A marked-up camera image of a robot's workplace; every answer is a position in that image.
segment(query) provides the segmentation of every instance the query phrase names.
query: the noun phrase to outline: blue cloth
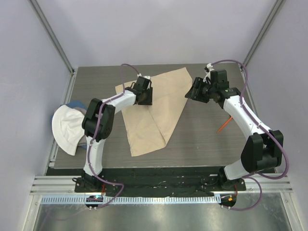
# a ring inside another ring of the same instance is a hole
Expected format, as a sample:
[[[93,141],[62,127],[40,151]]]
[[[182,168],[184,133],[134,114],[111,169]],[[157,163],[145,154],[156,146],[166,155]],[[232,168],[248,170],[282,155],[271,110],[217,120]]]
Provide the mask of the blue cloth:
[[[75,107],[80,107],[82,109],[87,110],[88,108],[82,104],[82,102],[80,102],[79,100],[74,100],[71,101],[69,103],[66,104],[66,106],[70,107],[70,108],[75,108]]]

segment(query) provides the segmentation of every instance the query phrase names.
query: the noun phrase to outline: metal floor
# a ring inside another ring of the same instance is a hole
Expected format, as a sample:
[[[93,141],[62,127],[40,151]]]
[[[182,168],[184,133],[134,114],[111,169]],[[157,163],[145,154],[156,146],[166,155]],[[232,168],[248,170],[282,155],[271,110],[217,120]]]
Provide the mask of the metal floor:
[[[204,77],[204,64],[167,64],[136,66],[144,75],[155,76],[186,67],[191,77]],[[231,87],[242,90],[244,85],[237,64],[219,64],[226,69]],[[80,100],[88,106],[92,98],[104,99],[115,95],[115,86],[121,83],[119,66],[80,67],[77,72],[71,100]],[[125,81],[136,79],[136,73],[124,67]],[[103,167],[179,167],[224,166],[236,161],[245,145],[245,138],[234,121],[220,133],[216,131],[229,115],[214,102],[207,104],[188,100],[167,146],[161,150],[131,157],[127,133],[121,113],[115,115],[113,131],[103,154]],[[60,148],[54,168],[83,168],[86,150],[77,149],[70,156]]]
[[[258,193],[239,194],[236,207],[248,207]],[[291,231],[280,193],[263,194],[260,205],[246,212],[228,211],[218,204],[110,205],[84,211],[85,205],[41,205],[35,231]]]

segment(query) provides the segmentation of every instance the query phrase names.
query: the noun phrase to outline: beige cloth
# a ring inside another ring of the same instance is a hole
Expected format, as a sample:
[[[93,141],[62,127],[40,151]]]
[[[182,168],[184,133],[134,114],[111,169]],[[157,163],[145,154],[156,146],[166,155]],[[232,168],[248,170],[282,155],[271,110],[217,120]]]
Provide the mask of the beige cloth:
[[[193,81],[186,68],[151,77],[151,80],[153,105],[133,105],[122,110],[131,156],[150,153],[167,145]],[[115,90],[120,93],[122,85],[116,86]]]

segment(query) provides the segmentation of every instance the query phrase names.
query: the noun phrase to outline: cable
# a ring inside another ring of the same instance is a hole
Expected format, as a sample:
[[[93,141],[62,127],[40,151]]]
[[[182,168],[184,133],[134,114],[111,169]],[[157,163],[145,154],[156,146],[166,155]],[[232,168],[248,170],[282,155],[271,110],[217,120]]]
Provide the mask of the cable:
[[[233,63],[237,63],[239,64],[240,66],[243,67],[244,69],[244,76],[245,76],[245,84],[244,84],[244,87],[242,89],[242,92],[241,92],[241,95],[240,95],[240,102],[241,102],[241,106],[242,108],[244,109],[244,111],[246,112],[246,114],[252,119],[252,121],[264,132],[266,133],[273,141],[274,143],[278,146],[278,148],[281,150],[282,154],[283,154],[283,157],[285,159],[285,169],[284,169],[284,172],[280,175],[280,176],[277,176],[277,177],[270,177],[270,176],[267,176],[267,175],[264,175],[263,173],[259,173],[257,172],[257,174],[265,177],[265,178],[268,178],[268,179],[271,179],[271,180],[278,180],[278,179],[281,179],[283,177],[285,177],[289,171],[289,158],[287,156],[287,153],[285,152],[284,148],[281,146],[281,144],[278,142],[278,140],[272,135],[269,133],[269,131],[267,131],[262,125],[260,125],[257,120],[253,117],[253,115],[248,111],[248,109],[246,108],[245,104],[243,104],[243,98],[244,98],[244,93],[246,91],[246,87],[248,85],[248,71],[247,71],[247,67],[237,61],[237,60],[234,60],[234,59],[224,59],[224,60],[220,60],[220,61],[217,61],[217,62],[214,62],[212,63],[212,65],[216,65],[216,64],[219,64],[219,63],[223,63],[223,62],[233,62]]]
[[[140,72],[137,70],[137,68],[135,68],[134,66],[132,66],[130,64],[121,64],[120,67],[122,67],[122,66],[129,66],[129,67],[133,68],[137,72],[138,75],[140,74]]]
[[[238,194],[239,192],[237,191],[237,186],[236,186],[236,184],[234,185],[234,187],[235,187],[235,196],[237,196],[237,194]]]
[[[252,177],[246,177],[246,178],[255,181],[257,183],[257,185],[259,186],[260,196],[259,196],[259,199],[257,200],[257,202],[254,205],[252,205],[252,206],[250,206],[248,208],[233,208],[233,207],[228,207],[228,206],[225,206],[225,205],[222,206],[223,208],[234,210],[234,211],[247,211],[249,209],[252,209],[252,208],[256,207],[260,203],[260,201],[262,199],[262,195],[263,195],[262,187],[261,187],[260,183],[255,178],[252,178]]]
[[[218,182],[218,177],[217,177],[215,183],[211,183],[211,184],[207,184],[207,182],[203,183],[203,182],[202,182],[202,179],[201,179],[201,183],[202,183],[204,186],[211,186],[211,185],[216,184],[217,182]]]

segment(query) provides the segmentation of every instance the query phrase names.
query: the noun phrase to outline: white cable clip strip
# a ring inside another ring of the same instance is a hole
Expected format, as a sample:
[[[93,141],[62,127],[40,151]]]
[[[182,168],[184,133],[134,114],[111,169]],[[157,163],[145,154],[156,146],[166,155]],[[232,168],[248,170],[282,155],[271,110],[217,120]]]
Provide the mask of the white cable clip strip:
[[[107,203],[112,197],[104,196],[103,202],[87,202],[90,195],[46,195],[43,196],[42,205],[100,205]],[[212,204],[221,203],[220,194],[204,197],[117,197],[111,205],[145,205],[145,204]]]

